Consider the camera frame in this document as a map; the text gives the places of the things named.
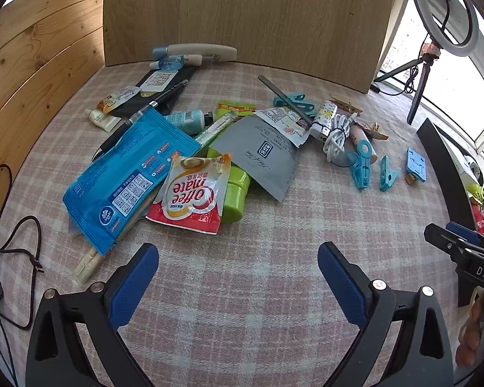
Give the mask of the person's right hand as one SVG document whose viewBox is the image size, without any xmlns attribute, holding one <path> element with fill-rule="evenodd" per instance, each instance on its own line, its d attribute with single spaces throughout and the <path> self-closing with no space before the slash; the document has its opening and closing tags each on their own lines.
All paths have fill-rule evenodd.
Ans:
<svg viewBox="0 0 484 387">
<path fill-rule="evenodd" d="M 480 318 L 484 311 L 484 299 L 478 297 L 469 309 L 469 318 L 461 327 L 459 346 L 456 350 L 456 365 L 471 367 L 475 364 L 477 350 L 481 341 Z"/>
</svg>

